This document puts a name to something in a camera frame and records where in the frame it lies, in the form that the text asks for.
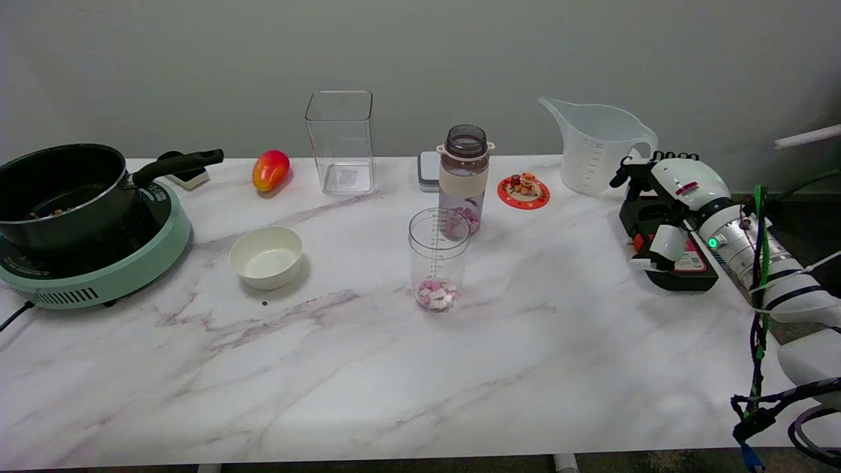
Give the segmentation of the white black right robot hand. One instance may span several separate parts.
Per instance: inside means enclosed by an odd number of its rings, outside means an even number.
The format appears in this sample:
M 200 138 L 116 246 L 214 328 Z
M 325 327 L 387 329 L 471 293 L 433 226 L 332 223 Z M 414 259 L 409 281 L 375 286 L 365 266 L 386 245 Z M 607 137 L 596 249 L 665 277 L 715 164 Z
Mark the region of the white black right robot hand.
M 626 156 L 609 185 L 612 188 L 627 185 L 628 202 L 639 198 L 642 192 L 652 191 L 669 206 L 648 249 L 633 258 L 636 266 L 648 272 L 675 269 L 684 254 L 688 235 L 699 230 L 713 215 L 735 204 L 721 177 L 691 154 L 667 152 L 663 158 Z

